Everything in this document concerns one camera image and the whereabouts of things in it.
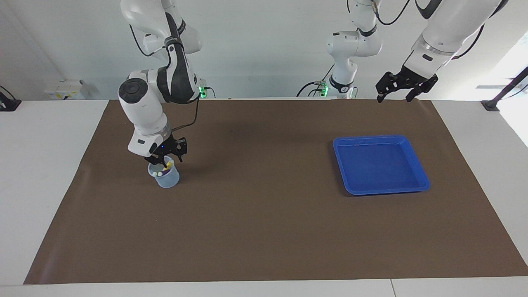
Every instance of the green led light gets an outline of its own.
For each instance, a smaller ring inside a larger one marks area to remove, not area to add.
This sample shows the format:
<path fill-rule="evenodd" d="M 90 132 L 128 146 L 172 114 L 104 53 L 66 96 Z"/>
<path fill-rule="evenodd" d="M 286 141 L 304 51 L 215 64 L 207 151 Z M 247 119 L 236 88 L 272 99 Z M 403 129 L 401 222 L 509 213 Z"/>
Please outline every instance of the green led light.
<path fill-rule="evenodd" d="M 207 90 L 204 87 L 200 87 L 200 98 L 207 98 Z"/>
<path fill-rule="evenodd" d="M 325 86 L 323 91 L 321 91 L 321 97 L 326 97 L 328 95 L 328 86 Z"/>

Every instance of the black clamp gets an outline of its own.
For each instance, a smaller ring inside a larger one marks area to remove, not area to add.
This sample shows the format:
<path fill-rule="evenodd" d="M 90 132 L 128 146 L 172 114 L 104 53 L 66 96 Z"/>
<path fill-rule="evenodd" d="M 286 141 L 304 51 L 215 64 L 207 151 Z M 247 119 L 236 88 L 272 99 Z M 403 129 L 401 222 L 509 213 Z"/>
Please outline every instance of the black clamp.
<path fill-rule="evenodd" d="M 437 75 L 426 79 L 405 67 L 396 75 L 387 72 L 376 84 L 378 102 L 383 102 L 388 94 L 401 89 L 412 89 L 405 97 L 407 102 L 412 102 L 421 93 L 428 93 L 437 82 Z"/>
<path fill-rule="evenodd" d="M 152 165 L 163 164 L 167 167 L 165 156 L 169 154 L 176 155 L 179 161 L 183 163 L 182 156 L 187 154 L 187 140 L 185 138 L 176 140 L 171 134 L 167 140 L 158 146 L 158 148 L 152 153 L 152 156 L 146 157 L 145 160 Z"/>

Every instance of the white wall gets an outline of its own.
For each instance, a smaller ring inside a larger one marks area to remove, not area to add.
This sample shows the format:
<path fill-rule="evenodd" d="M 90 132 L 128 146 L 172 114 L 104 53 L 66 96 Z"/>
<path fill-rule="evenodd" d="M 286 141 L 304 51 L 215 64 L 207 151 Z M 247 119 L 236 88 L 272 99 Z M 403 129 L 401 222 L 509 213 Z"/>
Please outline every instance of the white wall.
<path fill-rule="evenodd" d="M 0 85 L 17 99 L 45 100 L 46 83 L 61 79 L 60 75 L 46 64 L 50 61 L 45 54 L 26 41 L 31 37 L 10 12 L 0 1 Z"/>
<path fill-rule="evenodd" d="M 136 49 L 118 0 L 2 1 L 65 78 L 83 79 L 96 98 L 115 98 L 133 70 L 161 66 Z M 382 17 L 393 19 L 404 3 L 385 1 Z M 528 31 L 525 3 L 510 0 L 488 21 L 471 54 L 442 69 L 440 82 L 422 98 L 463 99 L 460 94 L 478 85 L 479 78 Z M 332 65 L 325 49 L 327 37 L 355 29 L 344 0 L 180 0 L 179 7 L 187 23 L 202 34 L 203 50 L 191 55 L 195 70 L 220 97 L 294 96 Z M 379 28 L 385 40 L 382 53 L 357 59 L 360 97 L 375 97 L 376 82 L 386 71 L 401 68 L 426 24 L 411 4 L 398 23 Z"/>

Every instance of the wall outlet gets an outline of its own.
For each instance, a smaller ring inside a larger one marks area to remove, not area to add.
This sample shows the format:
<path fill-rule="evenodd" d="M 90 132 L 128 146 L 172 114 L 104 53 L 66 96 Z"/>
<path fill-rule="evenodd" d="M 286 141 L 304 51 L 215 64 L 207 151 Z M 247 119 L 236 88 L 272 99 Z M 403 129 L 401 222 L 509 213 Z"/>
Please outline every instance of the wall outlet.
<path fill-rule="evenodd" d="M 80 80 L 65 80 L 44 91 L 52 100 L 86 100 L 90 91 Z"/>
<path fill-rule="evenodd" d="M 207 87 L 207 81 L 203 78 L 200 79 L 200 98 L 201 99 L 205 99 L 205 98 L 208 98 L 208 94 L 207 94 L 207 90 L 206 88 Z"/>

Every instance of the brown mat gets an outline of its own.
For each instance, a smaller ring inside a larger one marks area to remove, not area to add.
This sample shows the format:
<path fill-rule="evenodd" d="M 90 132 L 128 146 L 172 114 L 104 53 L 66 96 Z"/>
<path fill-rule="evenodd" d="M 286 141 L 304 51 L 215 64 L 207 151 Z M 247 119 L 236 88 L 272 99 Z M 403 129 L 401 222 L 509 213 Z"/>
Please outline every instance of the brown mat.
<path fill-rule="evenodd" d="M 132 131 L 110 102 L 25 284 L 528 275 L 431 102 L 204 101 L 170 190 Z M 431 190 L 345 192 L 332 140 L 380 134 L 409 138 Z"/>

